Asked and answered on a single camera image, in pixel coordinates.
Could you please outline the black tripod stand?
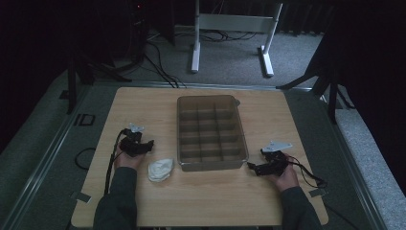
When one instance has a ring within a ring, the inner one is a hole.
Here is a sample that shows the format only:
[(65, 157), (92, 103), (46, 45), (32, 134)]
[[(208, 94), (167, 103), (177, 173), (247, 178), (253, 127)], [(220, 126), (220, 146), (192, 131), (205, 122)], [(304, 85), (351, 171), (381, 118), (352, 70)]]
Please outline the black tripod stand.
[(97, 71), (115, 81), (131, 82), (131, 79), (123, 77), (121, 73), (132, 69), (140, 63), (141, 61), (131, 60), (124, 66), (110, 68), (90, 58), (81, 49), (72, 49), (68, 54), (68, 89), (63, 92), (63, 96), (68, 100), (67, 113), (71, 114), (78, 102), (77, 79), (80, 79), (83, 84), (92, 85), (96, 80), (94, 72)]
[(280, 90), (290, 90), (299, 85), (302, 82), (308, 81), (313, 77), (317, 77), (317, 80), (311, 88), (311, 92), (315, 96), (322, 97), (323, 94), (329, 89), (327, 100), (327, 115), (331, 122), (336, 125), (336, 105), (337, 99), (340, 99), (344, 106), (349, 109), (354, 109), (355, 106), (351, 104), (339, 89), (339, 75), (338, 72), (331, 66), (317, 67), (313, 70), (306, 70), (305, 73), (297, 79), (277, 86)]

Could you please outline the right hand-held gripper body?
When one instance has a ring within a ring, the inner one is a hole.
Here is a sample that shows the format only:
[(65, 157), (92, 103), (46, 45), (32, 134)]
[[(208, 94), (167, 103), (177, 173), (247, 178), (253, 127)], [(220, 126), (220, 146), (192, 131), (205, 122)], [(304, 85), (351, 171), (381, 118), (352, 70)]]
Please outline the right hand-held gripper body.
[(281, 175), (288, 165), (288, 160), (282, 150), (292, 148), (290, 143), (271, 141), (260, 150), (265, 163), (258, 166), (257, 175)]

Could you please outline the clear plastic compartment box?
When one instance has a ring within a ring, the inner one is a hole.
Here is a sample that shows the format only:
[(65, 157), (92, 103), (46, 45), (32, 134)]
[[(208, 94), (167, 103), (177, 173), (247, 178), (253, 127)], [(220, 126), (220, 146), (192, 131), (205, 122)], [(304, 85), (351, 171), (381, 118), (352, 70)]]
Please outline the clear plastic compartment box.
[(177, 160), (184, 172), (239, 169), (249, 159), (232, 95), (182, 96), (177, 100)]

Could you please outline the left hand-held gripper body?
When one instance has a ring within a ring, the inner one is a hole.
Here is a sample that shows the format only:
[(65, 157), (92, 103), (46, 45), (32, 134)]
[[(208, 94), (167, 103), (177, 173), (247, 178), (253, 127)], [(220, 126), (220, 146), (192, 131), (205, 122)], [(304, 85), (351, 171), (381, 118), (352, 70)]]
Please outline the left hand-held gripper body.
[(131, 157), (147, 153), (149, 151), (149, 144), (142, 143), (141, 141), (144, 129), (143, 126), (129, 124), (129, 127), (124, 129), (124, 139), (120, 143), (120, 149)]

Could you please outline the white socks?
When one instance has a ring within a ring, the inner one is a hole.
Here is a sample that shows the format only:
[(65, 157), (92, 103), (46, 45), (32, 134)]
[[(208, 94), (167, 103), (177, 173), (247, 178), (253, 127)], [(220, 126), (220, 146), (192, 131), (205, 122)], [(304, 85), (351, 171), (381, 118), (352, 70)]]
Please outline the white socks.
[(148, 165), (147, 175), (152, 182), (162, 182), (169, 178), (174, 161), (171, 158), (160, 159)]

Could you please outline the person's left hand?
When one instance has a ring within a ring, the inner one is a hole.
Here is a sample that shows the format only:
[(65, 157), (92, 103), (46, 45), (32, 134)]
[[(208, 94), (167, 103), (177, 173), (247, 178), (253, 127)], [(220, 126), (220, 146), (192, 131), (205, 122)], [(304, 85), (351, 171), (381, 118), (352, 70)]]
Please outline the person's left hand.
[(138, 154), (136, 156), (129, 156), (125, 151), (123, 151), (120, 146), (116, 147), (114, 169), (118, 168), (130, 168), (137, 171), (142, 162), (144, 161), (145, 155)]

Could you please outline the person's right hand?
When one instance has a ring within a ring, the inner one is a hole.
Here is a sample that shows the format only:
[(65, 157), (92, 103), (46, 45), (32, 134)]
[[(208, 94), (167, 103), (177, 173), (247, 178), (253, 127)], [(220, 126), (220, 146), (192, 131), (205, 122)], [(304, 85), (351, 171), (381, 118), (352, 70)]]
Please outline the person's right hand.
[(299, 186), (297, 173), (293, 169), (293, 166), (290, 164), (291, 156), (287, 154), (285, 157), (288, 160), (289, 164), (286, 166), (280, 176), (274, 174), (265, 176), (265, 178), (272, 182), (281, 193), (287, 189)]

